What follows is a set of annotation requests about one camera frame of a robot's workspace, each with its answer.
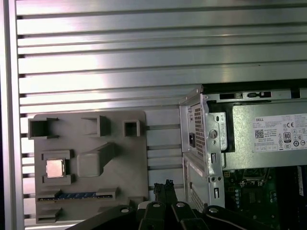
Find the cpu chip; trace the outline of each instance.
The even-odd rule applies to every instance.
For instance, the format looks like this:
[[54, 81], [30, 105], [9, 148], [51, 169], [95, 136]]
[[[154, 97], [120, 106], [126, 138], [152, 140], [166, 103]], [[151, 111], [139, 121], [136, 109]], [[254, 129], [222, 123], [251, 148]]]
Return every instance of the cpu chip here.
[[65, 164], [63, 159], [48, 159], [46, 162], [47, 178], [64, 177]]

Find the green circuit board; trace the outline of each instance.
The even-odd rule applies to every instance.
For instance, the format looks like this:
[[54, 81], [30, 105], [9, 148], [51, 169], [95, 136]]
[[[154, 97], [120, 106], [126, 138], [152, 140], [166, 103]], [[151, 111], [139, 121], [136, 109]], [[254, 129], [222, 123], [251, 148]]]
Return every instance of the green circuit board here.
[[274, 168], [224, 171], [226, 208], [280, 228]]

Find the ventilation holes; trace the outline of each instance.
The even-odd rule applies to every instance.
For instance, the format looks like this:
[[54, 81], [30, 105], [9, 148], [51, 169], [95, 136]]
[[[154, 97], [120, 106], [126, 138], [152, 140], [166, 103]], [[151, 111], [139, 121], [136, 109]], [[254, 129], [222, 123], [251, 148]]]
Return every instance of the ventilation holes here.
[[202, 202], [194, 189], [192, 189], [192, 202], [200, 213], [203, 213], [207, 208], [207, 204]]
[[203, 116], [201, 108], [195, 109], [194, 119], [195, 119], [196, 150], [197, 154], [203, 158], [204, 148], [205, 148], [205, 136], [204, 136]]

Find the white label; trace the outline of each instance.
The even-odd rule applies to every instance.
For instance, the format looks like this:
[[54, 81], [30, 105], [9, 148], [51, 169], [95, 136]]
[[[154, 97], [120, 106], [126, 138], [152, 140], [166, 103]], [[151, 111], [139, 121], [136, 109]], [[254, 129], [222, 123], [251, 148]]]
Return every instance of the white label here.
[[304, 196], [302, 168], [300, 166], [297, 167], [297, 177], [298, 177], [299, 194], [301, 196]]
[[307, 149], [307, 114], [256, 117], [255, 152]]

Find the qr code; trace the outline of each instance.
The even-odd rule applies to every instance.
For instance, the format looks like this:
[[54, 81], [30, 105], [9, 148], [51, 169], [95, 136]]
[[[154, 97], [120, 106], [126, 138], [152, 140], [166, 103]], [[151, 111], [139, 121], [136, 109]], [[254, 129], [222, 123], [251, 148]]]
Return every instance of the qr code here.
[[255, 130], [255, 138], [264, 138], [263, 129]]

